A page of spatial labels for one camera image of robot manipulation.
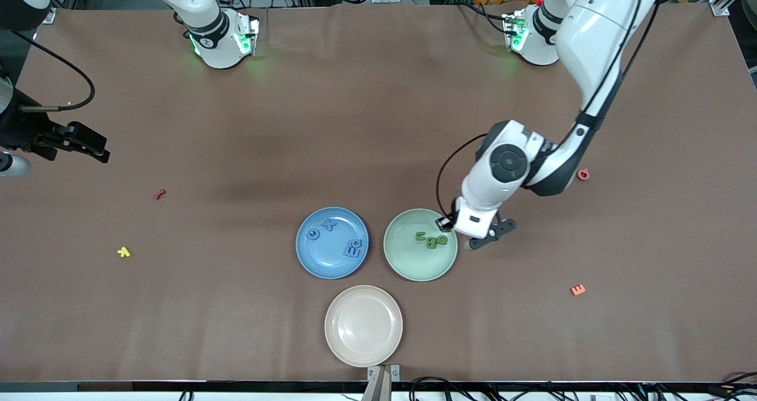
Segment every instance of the plate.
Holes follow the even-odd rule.
[[[317,210],[300,225],[295,240],[300,264],[316,277],[347,277],[365,260],[368,229],[359,216],[342,207]]]
[[[428,209],[411,209],[394,218],[384,233],[384,255],[389,266],[413,282],[430,282],[441,277],[455,263],[457,236],[443,233],[436,225],[441,215]],[[433,242],[445,237],[447,244]]]
[[[371,367],[387,360],[402,339],[402,312],[394,298],[373,286],[339,293],[326,312],[326,342],[339,360]]]

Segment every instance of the brown tablecloth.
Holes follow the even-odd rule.
[[[575,83],[509,55],[465,9],[251,13],[259,56],[229,70],[194,56],[170,11],[60,11],[40,30],[97,85],[91,105],[51,117],[101,132],[112,157],[30,156],[29,177],[0,182],[3,380],[361,379],[323,318],[365,283],[402,309],[388,363],[405,379],[754,368],[757,95],[727,19],[662,7],[585,156],[591,179],[517,193],[502,209],[515,232],[414,283],[384,259],[389,221],[435,209],[441,162],[495,122],[562,139]],[[86,96],[36,50],[20,88],[43,104]],[[445,204],[472,164],[473,148],[451,163]],[[358,213],[373,245],[341,280],[295,256],[299,224],[328,205]]]

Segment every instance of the plate rim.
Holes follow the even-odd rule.
[[[334,356],[336,356],[336,358],[338,358],[339,361],[342,361],[344,364],[347,364],[348,366],[358,367],[358,368],[364,368],[364,367],[375,366],[376,364],[352,363],[352,361],[346,360],[346,358],[343,358],[341,355],[339,355],[334,350],[334,346],[332,345],[332,340],[329,338],[329,335],[333,334],[333,332],[329,331],[330,327],[331,327],[331,326],[329,326],[329,317],[333,316],[333,309],[335,308],[334,304],[336,304],[336,302],[339,299],[342,299],[342,298],[344,298],[346,296],[349,296],[352,291],[357,291],[359,289],[373,290],[376,293],[378,293],[379,295],[384,296],[384,298],[386,298],[386,300],[390,301],[389,302],[390,307],[394,306],[396,308],[396,312],[397,312],[398,319],[394,321],[395,322],[395,326],[397,328],[397,334],[399,335],[399,336],[397,336],[397,342],[395,344],[393,344],[392,349],[390,350],[389,354],[387,354],[386,356],[384,356],[384,358],[382,358],[381,360],[379,360],[378,363],[376,363],[376,364],[383,363],[384,361],[388,360],[390,356],[394,355],[395,352],[397,352],[397,347],[399,347],[400,342],[402,341],[403,332],[405,331],[405,319],[402,317],[402,309],[400,308],[400,304],[397,303],[397,299],[395,299],[394,296],[390,295],[389,292],[387,292],[386,290],[384,290],[384,289],[382,289],[380,287],[376,287],[376,286],[370,285],[370,284],[358,284],[356,286],[348,287],[348,288],[344,289],[343,291],[341,291],[338,295],[336,295],[333,298],[333,300],[329,304],[329,309],[326,310],[326,314],[325,314],[325,317],[323,319],[323,333],[324,333],[324,336],[325,336],[325,339],[326,339],[326,344],[329,345],[329,349],[331,350],[332,354]]]
[[[357,263],[357,266],[355,269],[352,269],[352,271],[348,272],[348,274],[337,276],[337,277],[324,277],[323,275],[316,274],[314,271],[309,269],[307,266],[305,266],[305,263],[302,261],[302,256],[300,256],[300,249],[298,248],[298,245],[300,245],[300,235],[303,233],[303,228],[305,227],[305,222],[308,221],[312,216],[316,215],[316,213],[322,212],[324,210],[328,209],[337,209],[339,211],[346,211],[352,215],[354,215],[355,218],[357,218],[357,221],[363,226],[363,229],[365,229],[365,253],[363,254],[362,259],[360,259],[359,263]],[[301,223],[300,228],[297,229],[297,234],[295,234],[295,255],[297,255],[297,260],[300,263],[300,266],[305,269],[310,275],[313,275],[313,277],[321,278],[322,280],[339,280],[340,278],[349,277],[350,275],[354,274],[355,271],[360,269],[360,266],[362,266],[363,263],[365,263],[365,260],[368,258],[368,249],[370,248],[370,232],[368,232],[368,226],[365,225],[365,222],[363,221],[360,216],[353,212],[351,209],[347,209],[346,207],[341,207],[340,205],[329,205],[327,207],[321,207],[321,209],[315,210],[314,212],[310,213],[308,217],[306,217]]]
[[[457,234],[454,234],[454,231],[452,232],[452,234],[454,234],[454,239],[455,239],[455,241],[454,241],[454,244],[455,244],[455,256],[454,256],[454,258],[452,258],[452,261],[449,264],[449,266],[447,267],[447,269],[445,269],[444,272],[442,272],[441,274],[439,274],[438,276],[433,277],[433,278],[421,278],[421,279],[411,278],[411,277],[406,276],[402,272],[398,271],[398,269],[396,269],[394,267],[394,264],[392,264],[392,262],[389,260],[389,255],[387,255],[387,248],[386,248],[386,244],[387,244],[386,237],[387,237],[387,234],[389,233],[389,228],[392,227],[392,224],[395,223],[395,221],[397,221],[402,215],[405,215],[406,213],[409,213],[409,212],[416,212],[418,210],[424,211],[424,212],[433,212],[435,215],[437,215],[438,218],[441,218],[441,213],[437,212],[436,210],[425,209],[423,207],[416,207],[414,209],[408,209],[408,210],[405,210],[404,212],[401,212],[399,215],[395,216],[395,218],[392,219],[392,221],[389,222],[389,225],[386,226],[386,230],[384,231],[384,243],[383,243],[384,258],[386,259],[387,264],[389,264],[389,266],[392,267],[392,270],[394,270],[394,272],[396,272],[397,275],[399,275],[400,277],[403,277],[406,280],[409,280],[410,282],[427,283],[427,282],[432,282],[433,280],[436,280],[438,278],[444,277],[444,275],[447,272],[449,272],[450,269],[452,269],[452,266],[455,264],[455,261],[457,261]]]

